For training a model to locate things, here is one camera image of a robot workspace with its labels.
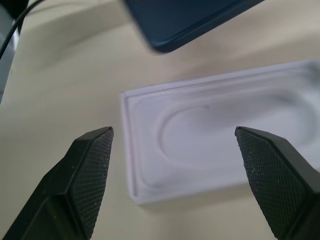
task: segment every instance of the textured gripper pad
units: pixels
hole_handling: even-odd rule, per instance
[[[91,143],[70,186],[69,196],[87,239],[93,234],[105,193],[113,136],[111,128]]]
[[[268,141],[238,128],[235,135],[253,195],[274,236],[284,239],[306,204],[307,189]]]

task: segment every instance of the beige table surface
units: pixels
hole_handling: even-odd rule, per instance
[[[85,132],[113,126],[92,239],[273,240],[247,185],[149,206],[128,197],[120,93],[320,57],[320,1],[266,0],[165,55],[120,2],[47,1],[25,21],[0,106],[0,236],[42,176]]]

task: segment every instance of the black cable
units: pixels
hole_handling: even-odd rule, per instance
[[[40,3],[42,3],[43,1],[45,0],[37,0],[35,1],[34,3],[32,3],[30,6],[28,6],[20,15],[19,17],[16,19],[16,21],[14,22],[14,24],[12,25],[9,33],[7,34],[1,48],[0,48],[0,60],[2,58],[2,56],[4,55],[5,53],[5,50],[8,46],[8,44],[10,43],[10,40],[12,38],[12,36],[14,35],[17,27],[23,23],[25,17],[28,15],[28,13],[30,13],[30,11],[32,9],[34,9],[37,5],[39,5]]]

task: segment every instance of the tabletop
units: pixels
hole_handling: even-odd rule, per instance
[[[265,0],[168,54],[120,1],[46,1],[24,22],[0,105],[0,236],[72,141],[114,128],[92,239],[273,240],[248,185],[144,206],[128,196],[123,91],[320,57],[320,2]]]

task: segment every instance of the white plastic tray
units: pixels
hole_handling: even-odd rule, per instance
[[[122,94],[129,195],[137,204],[246,183],[234,131],[288,139],[320,168],[320,64],[302,61]]]

